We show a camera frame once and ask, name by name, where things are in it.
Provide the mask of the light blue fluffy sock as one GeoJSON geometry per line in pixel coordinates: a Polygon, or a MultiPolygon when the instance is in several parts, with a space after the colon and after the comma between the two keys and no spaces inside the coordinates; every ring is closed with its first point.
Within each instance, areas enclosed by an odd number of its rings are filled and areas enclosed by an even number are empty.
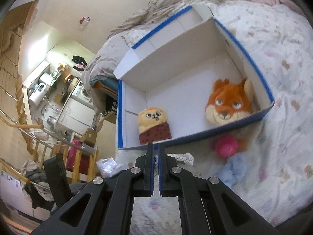
{"type": "Polygon", "coordinates": [[[243,153],[236,153],[228,158],[226,164],[214,175],[225,185],[232,188],[242,181],[247,172],[246,158],[243,153]]]}

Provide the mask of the pink round plush toy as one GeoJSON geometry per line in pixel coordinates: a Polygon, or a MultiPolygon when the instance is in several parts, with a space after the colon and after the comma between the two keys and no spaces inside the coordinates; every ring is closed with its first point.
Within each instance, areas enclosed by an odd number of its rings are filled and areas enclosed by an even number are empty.
{"type": "Polygon", "coordinates": [[[222,135],[217,139],[214,149],[222,158],[229,158],[237,153],[247,150],[248,141],[246,139],[235,138],[232,135],[222,135]]]}

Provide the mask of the white lace cloth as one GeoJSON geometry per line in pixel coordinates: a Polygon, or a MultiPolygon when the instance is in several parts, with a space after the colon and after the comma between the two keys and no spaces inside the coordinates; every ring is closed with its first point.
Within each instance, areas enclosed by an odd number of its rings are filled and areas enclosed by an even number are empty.
{"type": "Polygon", "coordinates": [[[170,156],[172,158],[175,158],[177,162],[184,163],[185,165],[194,165],[194,157],[190,153],[185,154],[167,154],[167,156],[170,156]]]}

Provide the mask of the yellow bear plush toy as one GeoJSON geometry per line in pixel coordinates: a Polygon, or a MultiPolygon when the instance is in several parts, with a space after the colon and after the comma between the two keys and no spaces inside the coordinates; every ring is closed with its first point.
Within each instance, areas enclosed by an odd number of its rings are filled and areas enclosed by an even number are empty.
{"type": "Polygon", "coordinates": [[[137,118],[141,145],[171,139],[168,116],[161,108],[150,107],[141,111],[137,118]]]}

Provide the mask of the brown cardboard box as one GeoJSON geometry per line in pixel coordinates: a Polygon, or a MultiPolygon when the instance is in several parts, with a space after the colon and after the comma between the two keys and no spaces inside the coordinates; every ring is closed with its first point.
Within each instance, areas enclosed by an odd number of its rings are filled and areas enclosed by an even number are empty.
{"type": "Polygon", "coordinates": [[[84,135],[80,138],[80,141],[90,147],[95,147],[98,132],[92,128],[88,128],[84,135]]]}

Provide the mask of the yellow wooden chair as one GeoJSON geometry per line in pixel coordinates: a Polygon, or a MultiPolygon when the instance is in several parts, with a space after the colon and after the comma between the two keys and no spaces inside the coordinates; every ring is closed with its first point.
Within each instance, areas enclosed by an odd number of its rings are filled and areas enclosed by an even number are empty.
{"type": "Polygon", "coordinates": [[[81,150],[69,147],[65,159],[66,175],[72,183],[89,182],[95,178],[98,149],[93,154],[83,153],[81,150]]]}

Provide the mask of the black handheld device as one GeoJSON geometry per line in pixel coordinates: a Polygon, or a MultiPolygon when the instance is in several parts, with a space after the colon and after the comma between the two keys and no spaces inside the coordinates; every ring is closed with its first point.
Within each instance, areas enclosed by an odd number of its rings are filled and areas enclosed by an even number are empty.
{"type": "Polygon", "coordinates": [[[43,167],[47,177],[47,183],[58,208],[67,203],[71,197],[66,169],[61,153],[56,154],[50,159],[43,162],[43,167]]]}

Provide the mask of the white kitchen cabinet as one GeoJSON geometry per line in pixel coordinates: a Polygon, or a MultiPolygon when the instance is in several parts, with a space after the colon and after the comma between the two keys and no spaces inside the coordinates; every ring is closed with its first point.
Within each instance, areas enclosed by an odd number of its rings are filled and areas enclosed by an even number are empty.
{"type": "Polygon", "coordinates": [[[94,115],[93,109],[69,98],[56,121],[55,130],[61,133],[71,131],[83,135],[88,128],[92,127],[94,115]]]}

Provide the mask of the orange fox plush toy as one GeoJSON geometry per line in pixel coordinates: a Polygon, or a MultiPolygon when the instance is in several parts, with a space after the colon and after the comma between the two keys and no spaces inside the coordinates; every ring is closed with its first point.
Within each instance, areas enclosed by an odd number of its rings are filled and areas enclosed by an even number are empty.
{"type": "Polygon", "coordinates": [[[231,84],[229,79],[219,79],[213,84],[205,106],[206,119],[218,126],[244,119],[253,113],[253,100],[251,80],[243,79],[239,84],[231,84]]]}

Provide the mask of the white washing machine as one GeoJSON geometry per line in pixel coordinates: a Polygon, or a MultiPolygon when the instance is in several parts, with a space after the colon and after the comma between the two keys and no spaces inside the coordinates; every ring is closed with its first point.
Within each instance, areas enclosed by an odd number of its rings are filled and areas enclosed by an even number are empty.
{"type": "Polygon", "coordinates": [[[74,88],[71,94],[71,98],[91,109],[94,109],[91,97],[89,96],[81,80],[78,81],[76,87],[74,88]]]}

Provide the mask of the blue and white cardboard box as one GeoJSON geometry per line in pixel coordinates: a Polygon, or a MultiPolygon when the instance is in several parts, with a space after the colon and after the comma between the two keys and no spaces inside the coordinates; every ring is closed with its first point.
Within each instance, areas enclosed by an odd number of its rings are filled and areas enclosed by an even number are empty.
{"type": "Polygon", "coordinates": [[[274,105],[274,97],[258,66],[233,34],[206,5],[180,10],[137,41],[114,71],[119,81],[117,147],[141,149],[137,118],[150,107],[168,115],[173,146],[262,119],[274,105]],[[218,126],[205,116],[205,106],[218,79],[231,83],[251,80],[253,113],[218,126]]]}

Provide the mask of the wooden stair railing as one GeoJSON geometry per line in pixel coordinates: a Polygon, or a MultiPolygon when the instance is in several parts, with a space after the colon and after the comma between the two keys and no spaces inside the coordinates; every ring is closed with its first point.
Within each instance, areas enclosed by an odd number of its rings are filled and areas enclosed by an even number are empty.
{"type": "Polygon", "coordinates": [[[27,129],[31,115],[23,82],[62,35],[41,20],[39,0],[10,9],[1,21],[1,158],[19,168],[32,158],[35,143],[27,129]]]}

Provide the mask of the beige crumpled blanket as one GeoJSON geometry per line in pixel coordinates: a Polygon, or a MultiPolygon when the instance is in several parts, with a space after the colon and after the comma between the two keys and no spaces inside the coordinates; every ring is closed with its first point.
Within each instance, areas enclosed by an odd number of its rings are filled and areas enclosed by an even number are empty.
{"type": "Polygon", "coordinates": [[[127,18],[121,25],[112,30],[107,38],[110,39],[111,37],[137,27],[138,25],[152,24],[161,19],[167,19],[188,4],[197,2],[221,4],[225,1],[226,0],[149,0],[147,7],[138,10],[132,16],[127,18]]]}

